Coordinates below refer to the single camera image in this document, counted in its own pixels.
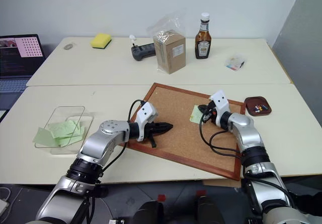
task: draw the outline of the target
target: laptop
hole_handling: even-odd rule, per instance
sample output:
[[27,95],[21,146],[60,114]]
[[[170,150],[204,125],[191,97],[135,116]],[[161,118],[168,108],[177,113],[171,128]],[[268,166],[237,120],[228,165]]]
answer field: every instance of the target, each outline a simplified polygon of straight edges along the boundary
[[0,110],[9,110],[45,60],[37,34],[0,36]]

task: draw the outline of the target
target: laptop screen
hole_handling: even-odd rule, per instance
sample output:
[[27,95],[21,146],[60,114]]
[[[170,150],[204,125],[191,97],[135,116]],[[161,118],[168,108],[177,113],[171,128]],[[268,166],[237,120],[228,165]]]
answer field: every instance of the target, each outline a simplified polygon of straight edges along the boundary
[[0,36],[0,78],[31,77],[44,60],[37,34]]

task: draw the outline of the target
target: laptop keyboard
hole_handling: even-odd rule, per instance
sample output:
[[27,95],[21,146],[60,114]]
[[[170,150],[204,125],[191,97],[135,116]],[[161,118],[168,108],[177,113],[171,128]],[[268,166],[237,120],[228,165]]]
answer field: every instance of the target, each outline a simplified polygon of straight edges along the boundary
[[23,92],[28,80],[0,81],[0,93]]

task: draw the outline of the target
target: sauce bottle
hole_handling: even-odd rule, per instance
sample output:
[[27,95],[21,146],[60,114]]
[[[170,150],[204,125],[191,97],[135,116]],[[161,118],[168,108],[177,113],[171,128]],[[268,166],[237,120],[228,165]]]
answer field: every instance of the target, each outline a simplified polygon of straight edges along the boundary
[[200,30],[195,39],[195,53],[197,59],[208,58],[210,44],[211,36],[209,34],[209,13],[202,13]]

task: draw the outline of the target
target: cork board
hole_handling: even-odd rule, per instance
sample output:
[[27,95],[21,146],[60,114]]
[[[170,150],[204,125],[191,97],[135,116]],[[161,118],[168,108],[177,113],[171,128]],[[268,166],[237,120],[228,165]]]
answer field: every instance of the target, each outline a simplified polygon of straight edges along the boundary
[[[155,136],[156,148],[148,140],[137,142],[130,140],[127,147],[150,155],[188,165],[210,173],[234,180],[240,179],[240,161],[234,157],[214,153],[201,139],[199,125],[190,121],[194,105],[208,104],[209,95],[191,92],[179,88],[154,83],[144,100],[152,103],[158,111],[155,122],[168,122],[173,128]],[[245,105],[229,100],[232,112],[245,114]],[[211,121],[202,127],[203,135],[209,140],[211,135],[222,131]],[[213,145],[237,149],[236,138],[232,133],[219,134],[212,141]]]

